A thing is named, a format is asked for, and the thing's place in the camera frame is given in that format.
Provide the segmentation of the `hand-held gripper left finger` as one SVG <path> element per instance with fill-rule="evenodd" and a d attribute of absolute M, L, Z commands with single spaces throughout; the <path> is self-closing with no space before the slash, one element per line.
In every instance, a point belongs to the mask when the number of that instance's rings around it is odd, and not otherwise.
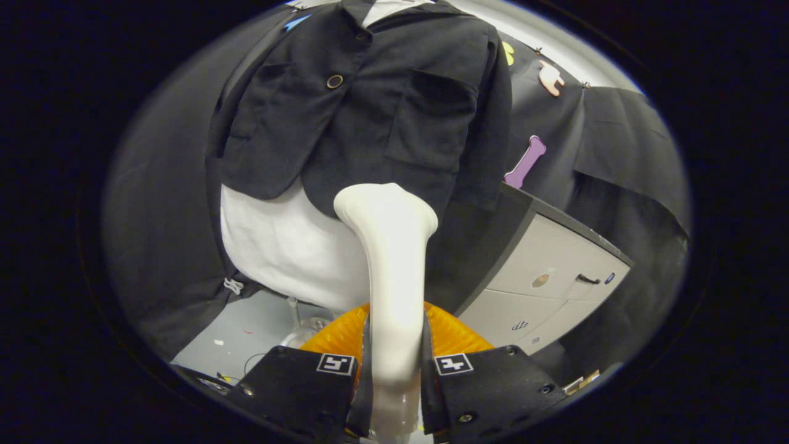
<path fill-rule="evenodd" d="M 356 442 L 371 426 L 369 304 L 303 346 L 273 347 L 234 386 L 231 403 L 284 442 Z"/>

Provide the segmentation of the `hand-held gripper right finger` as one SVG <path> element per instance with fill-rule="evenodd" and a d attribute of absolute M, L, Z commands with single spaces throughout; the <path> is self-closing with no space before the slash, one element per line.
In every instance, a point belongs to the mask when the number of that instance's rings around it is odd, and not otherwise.
<path fill-rule="evenodd" d="M 493 346 L 426 303 L 422 418 L 436 442 L 505 442 L 552 416 L 567 394 L 516 345 Z"/>

